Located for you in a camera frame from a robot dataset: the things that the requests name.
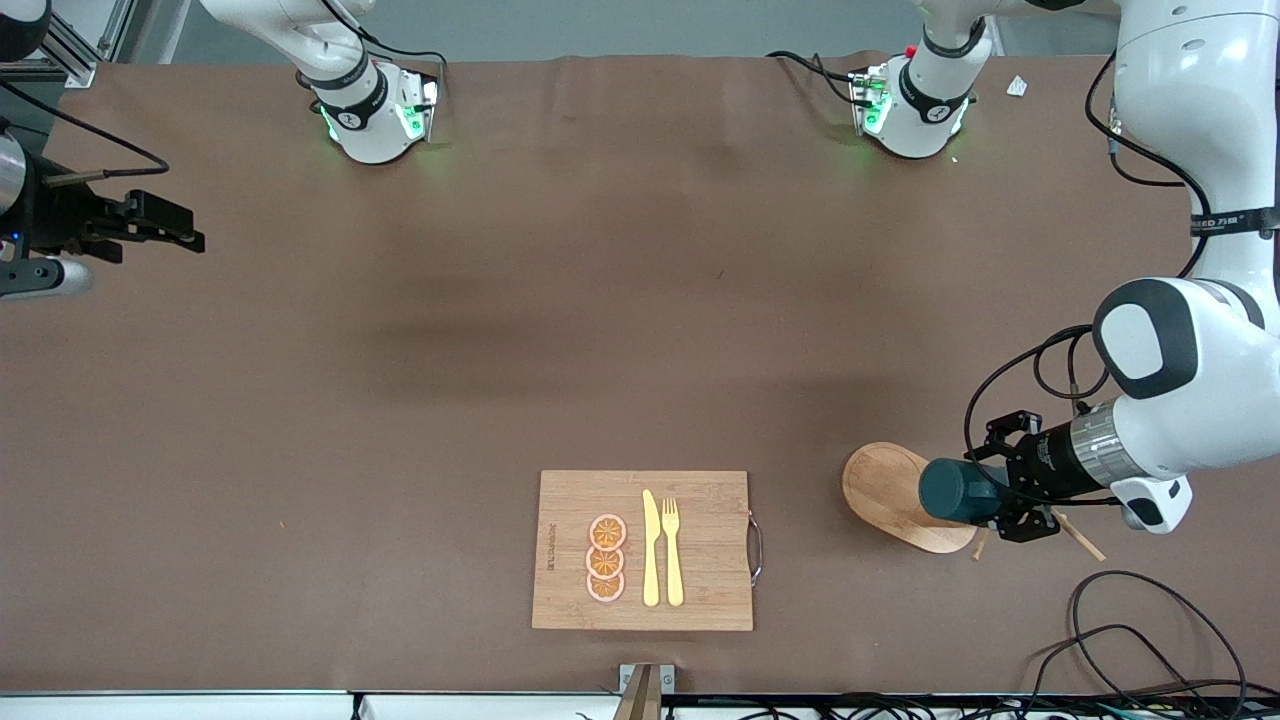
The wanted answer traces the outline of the dark teal cup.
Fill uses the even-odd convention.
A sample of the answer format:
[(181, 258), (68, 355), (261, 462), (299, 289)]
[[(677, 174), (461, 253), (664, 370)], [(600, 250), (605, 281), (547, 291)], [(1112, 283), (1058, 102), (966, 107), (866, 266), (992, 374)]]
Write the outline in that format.
[(938, 457), (922, 471), (918, 496), (932, 518), (982, 525), (998, 514), (1007, 486), (1009, 475), (1002, 468)]

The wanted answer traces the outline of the wooden mug tree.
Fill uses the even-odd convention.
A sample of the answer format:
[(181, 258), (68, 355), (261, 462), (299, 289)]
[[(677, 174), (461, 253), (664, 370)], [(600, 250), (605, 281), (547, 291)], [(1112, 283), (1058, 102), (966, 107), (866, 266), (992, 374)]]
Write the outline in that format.
[[(998, 537), (998, 515), (1015, 503), (1004, 503), (995, 519), (982, 525), (942, 521), (929, 516), (920, 506), (918, 483), (929, 461), (900, 445), (877, 442), (852, 452), (842, 475), (842, 492), (847, 506), (863, 521), (878, 530), (928, 553), (956, 553), (970, 543), (979, 559), (989, 541)], [(1106, 555), (1089, 541), (1057, 506), (1048, 505), (1062, 530), (1089, 556), (1102, 562)]]

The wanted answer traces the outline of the brown table cover mat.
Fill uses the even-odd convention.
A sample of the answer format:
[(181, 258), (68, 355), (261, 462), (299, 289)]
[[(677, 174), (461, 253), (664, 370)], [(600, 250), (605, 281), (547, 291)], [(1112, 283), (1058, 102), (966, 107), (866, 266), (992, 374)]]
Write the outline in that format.
[[(287, 67), (105, 68), (64, 108), (165, 158), (207, 250), (0, 304), (0, 692), (1028, 685), (1097, 564), (915, 551), (840, 475), (959, 454), (986, 375), (1185, 261), (1187, 193), (1083, 117), (1098, 67), (992, 61), (900, 161), (777, 60), (456, 63), (445, 146), (387, 167)], [(746, 471), (753, 630), (534, 629), (556, 469)]]

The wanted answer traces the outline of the bamboo cutting board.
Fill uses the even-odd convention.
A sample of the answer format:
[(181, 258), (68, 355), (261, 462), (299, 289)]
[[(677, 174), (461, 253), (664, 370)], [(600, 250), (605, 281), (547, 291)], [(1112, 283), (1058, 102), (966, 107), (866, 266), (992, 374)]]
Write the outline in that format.
[[(678, 552), (685, 602), (667, 601), (666, 537), (657, 542), (660, 603), (643, 602), (644, 509), (650, 489), (676, 498)], [(602, 514), (626, 520), (626, 588), (611, 603), (585, 588), (588, 527)], [(750, 632), (754, 628), (756, 565), (748, 556), (745, 471), (545, 470), (538, 500), (538, 543), (532, 575), (531, 624), (539, 630), (581, 632)]]

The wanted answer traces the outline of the yellow plastic fork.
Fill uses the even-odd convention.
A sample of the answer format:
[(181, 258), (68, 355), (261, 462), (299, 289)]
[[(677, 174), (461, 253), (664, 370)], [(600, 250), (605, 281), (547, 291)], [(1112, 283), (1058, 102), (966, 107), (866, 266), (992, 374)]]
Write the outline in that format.
[(666, 497), (660, 506), (660, 525), (666, 537), (667, 601), (672, 607), (685, 602), (684, 574), (678, 552), (680, 514), (676, 498)]

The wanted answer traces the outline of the yellow plastic knife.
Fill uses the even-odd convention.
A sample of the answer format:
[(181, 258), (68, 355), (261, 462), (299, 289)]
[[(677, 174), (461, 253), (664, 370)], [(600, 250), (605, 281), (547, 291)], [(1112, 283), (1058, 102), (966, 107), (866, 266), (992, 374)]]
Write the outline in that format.
[(643, 491), (643, 509), (645, 542), (643, 602), (646, 607), (655, 607), (660, 603), (657, 542), (660, 538), (662, 525), (657, 500), (650, 489)]

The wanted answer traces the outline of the aluminium frame strut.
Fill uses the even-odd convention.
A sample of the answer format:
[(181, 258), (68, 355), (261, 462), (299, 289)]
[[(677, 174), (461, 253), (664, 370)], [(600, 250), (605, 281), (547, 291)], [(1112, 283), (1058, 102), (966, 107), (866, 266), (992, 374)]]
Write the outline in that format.
[(65, 74), (68, 88), (88, 88), (97, 65), (120, 56), (138, 1), (50, 0), (50, 26), (40, 55)]

